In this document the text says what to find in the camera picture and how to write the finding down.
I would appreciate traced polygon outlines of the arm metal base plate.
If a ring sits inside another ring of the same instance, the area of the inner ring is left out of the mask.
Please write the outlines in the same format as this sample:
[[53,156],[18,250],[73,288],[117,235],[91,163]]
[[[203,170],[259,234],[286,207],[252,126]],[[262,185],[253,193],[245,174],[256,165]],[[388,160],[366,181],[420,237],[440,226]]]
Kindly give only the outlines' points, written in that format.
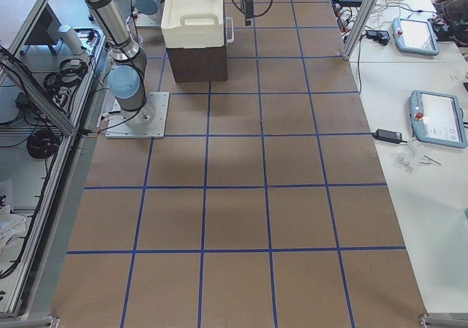
[[124,122],[132,115],[129,112],[120,113],[120,105],[115,99],[109,125],[105,131],[109,139],[163,138],[169,106],[169,92],[147,92],[147,102],[143,109],[131,120]]
[[161,28],[162,16],[160,14],[145,15],[139,13],[136,18],[138,28]]

